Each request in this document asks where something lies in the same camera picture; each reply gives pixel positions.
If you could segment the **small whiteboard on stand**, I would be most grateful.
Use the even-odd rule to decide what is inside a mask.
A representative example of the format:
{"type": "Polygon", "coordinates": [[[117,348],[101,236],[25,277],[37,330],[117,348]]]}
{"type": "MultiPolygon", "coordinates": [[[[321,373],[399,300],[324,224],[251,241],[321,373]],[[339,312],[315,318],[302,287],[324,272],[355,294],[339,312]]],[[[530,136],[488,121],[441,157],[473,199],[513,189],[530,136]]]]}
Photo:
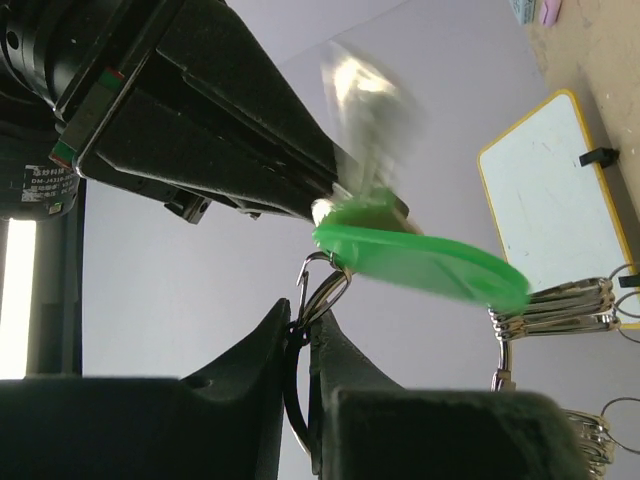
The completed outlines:
{"type": "Polygon", "coordinates": [[[582,108],[555,92],[478,155],[486,198],[509,264],[535,290],[639,271],[582,108]]]}

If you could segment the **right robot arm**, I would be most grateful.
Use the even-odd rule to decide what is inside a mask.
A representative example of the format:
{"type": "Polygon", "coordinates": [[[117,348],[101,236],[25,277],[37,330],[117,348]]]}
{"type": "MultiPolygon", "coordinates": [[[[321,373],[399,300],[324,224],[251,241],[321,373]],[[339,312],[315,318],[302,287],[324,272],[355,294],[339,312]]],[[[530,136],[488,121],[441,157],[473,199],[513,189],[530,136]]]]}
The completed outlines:
{"type": "Polygon", "coordinates": [[[223,1],[5,1],[1,137],[16,162],[151,200],[309,219],[337,181],[322,132],[223,1]]]}

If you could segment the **key with green tag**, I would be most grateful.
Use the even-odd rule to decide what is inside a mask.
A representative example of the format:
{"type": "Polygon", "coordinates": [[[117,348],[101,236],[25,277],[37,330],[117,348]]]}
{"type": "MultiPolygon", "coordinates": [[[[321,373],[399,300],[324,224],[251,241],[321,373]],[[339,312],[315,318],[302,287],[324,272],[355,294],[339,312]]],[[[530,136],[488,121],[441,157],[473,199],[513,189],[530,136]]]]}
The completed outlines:
{"type": "Polygon", "coordinates": [[[312,238],[350,273],[444,298],[518,311],[526,277],[504,260],[425,234],[395,189],[395,173],[423,130],[423,115],[399,78],[371,56],[330,43],[321,66],[335,122],[337,179],[311,207],[312,238]]]}

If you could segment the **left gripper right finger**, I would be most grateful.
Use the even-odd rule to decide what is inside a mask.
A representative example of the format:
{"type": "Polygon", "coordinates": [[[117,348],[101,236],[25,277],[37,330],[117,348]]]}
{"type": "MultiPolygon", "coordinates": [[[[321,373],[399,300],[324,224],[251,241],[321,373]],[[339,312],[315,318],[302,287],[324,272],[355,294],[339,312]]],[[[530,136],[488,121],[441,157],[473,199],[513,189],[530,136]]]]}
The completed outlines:
{"type": "Polygon", "coordinates": [[[530,392],[407,389],[331,313],[311,328],[309,433],[322,479],[582,479],[561,409],[530,392]]]}

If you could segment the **keyring with tagged keys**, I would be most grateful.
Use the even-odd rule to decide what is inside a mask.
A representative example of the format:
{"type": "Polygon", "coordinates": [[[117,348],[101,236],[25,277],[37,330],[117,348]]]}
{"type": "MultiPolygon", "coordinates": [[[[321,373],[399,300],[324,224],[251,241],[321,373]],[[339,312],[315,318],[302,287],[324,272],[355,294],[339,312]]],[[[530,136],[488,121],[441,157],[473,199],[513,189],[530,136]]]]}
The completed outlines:
{"type": "MultiPolygon", "coordinates": [[[[301,287],[297,319],[287,326],[285,347],[284,405],[288,420],[303,450],[312,458],[318,453],[300,409],[297,371],[299,353],[310,343],[310,330],[321,316],[346,292],[352,282],[352,273],[334,266],[331,273],[315,290],[310,299],[306,298],[308,288],[308,265],[315,260],[334,263],[334,256],[322,251],[310,254],[303,262],[297,284],[301,287]]],[[[606,277],[592,277],[563,283],[529,297],[529,304],[521,313],[499,313],[488,310],[495,336],[500,345],[498,367],[494,373],[491,390],[513,391],[512,343],[521,338],[576,335],[587,333],[619,332],[622,328],[619,315],[621,304],[639,293],[639,274],[625,270],[637,267],[637,262],[627,263],[614,269],[606,277]]],[[[592,479],[605,477],[607,467],[614,461],[617,447],[637,455],[638,450],[623,445],[610,433],[609,423],[604,413],[609,406],[622,402],[615,398],[602,407],[597,415],[576,410],[565,410],[579,440],[579,446],[587,459],[588,472],[592,479]]]]}

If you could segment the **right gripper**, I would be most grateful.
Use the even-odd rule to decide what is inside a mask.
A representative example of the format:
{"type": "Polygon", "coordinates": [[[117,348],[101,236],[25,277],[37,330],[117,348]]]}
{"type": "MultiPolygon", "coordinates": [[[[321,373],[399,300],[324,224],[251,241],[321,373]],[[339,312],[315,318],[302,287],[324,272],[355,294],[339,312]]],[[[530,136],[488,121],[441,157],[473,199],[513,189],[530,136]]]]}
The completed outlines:
{"type": "Polygon", "coordinates": [[[3,219],[62,217],[85,179],[183,217],[218,202],[308,219],[330,194],[334,143],[247,25],[221,1],[180,5],[2,2],[3,219]],[[134,86],[163,34],[188,84],[134,86]]]}

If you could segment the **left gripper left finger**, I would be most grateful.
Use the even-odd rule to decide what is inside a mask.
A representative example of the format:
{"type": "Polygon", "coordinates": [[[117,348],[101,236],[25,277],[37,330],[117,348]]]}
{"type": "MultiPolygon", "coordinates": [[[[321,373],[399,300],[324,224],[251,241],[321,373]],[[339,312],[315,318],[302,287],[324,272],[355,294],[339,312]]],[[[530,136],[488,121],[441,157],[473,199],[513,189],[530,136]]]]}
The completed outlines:
{"type": "Polygon", "coordinates": [[[182,378],[35,376],[1,384],[5,479],[274,479],[283,428],[277,301],[182,378]]]}

